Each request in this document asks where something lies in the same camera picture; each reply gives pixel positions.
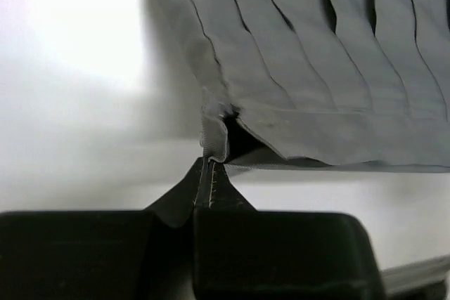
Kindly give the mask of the grey pleated skirt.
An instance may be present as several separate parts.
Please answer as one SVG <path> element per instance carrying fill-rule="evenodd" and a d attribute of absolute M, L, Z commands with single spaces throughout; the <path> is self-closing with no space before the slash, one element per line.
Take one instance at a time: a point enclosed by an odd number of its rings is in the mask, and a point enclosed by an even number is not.
<path fill-rule="evenodd" d="M 449 168 L 449 0 L 156 0 L 205 154 Z"/>

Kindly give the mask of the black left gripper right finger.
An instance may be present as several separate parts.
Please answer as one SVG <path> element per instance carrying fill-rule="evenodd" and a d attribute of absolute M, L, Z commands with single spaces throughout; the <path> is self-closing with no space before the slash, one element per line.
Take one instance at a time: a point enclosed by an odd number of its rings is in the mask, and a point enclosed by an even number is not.
<path fill-rule="evenodd" d="M 205 161 L 193 210 L 197 299 L 384 299 L 371 241 L 345 213 L 258 211 Z"/>

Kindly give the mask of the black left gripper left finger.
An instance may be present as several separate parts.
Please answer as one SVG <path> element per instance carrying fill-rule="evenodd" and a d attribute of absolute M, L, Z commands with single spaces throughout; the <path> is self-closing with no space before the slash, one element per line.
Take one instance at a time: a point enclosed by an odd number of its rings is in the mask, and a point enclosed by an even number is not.
<path fill-rule="evenodd" d="M 2 299 L 149 299 L 188 250 L 197 159 L 142 210 L 5 211 Z"/>

